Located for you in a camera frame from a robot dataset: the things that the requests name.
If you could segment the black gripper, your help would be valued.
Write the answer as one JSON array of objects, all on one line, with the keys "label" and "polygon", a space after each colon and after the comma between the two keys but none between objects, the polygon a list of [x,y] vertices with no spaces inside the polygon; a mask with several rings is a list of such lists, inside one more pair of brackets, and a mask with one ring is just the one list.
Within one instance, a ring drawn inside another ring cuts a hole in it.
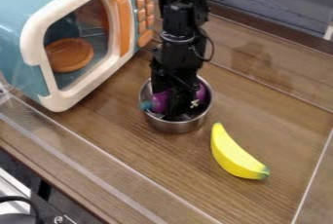
[{"label": "black gripper", "polygon": [[168,92],[166,118],[178,121],[183,114],[199,111],[200,99],[198,70],[203,66],[207,33],[194,31],[188,36],[160,33],[162,44],[152,51],[151,86],[152,93]]}]

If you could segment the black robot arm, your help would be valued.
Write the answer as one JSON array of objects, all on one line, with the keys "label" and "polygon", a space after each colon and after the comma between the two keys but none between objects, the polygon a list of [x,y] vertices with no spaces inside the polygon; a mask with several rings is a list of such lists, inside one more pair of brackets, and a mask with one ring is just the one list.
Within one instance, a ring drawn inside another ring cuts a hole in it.
[{"label": "black robot arm", "polygon": [[206,104],[198,70],[210,61],[204,54],[212,44],[203,29],[207,0],[159,0],[159,10],[162,43],[152,50],[152,98],[146,109],[176,121]]}]

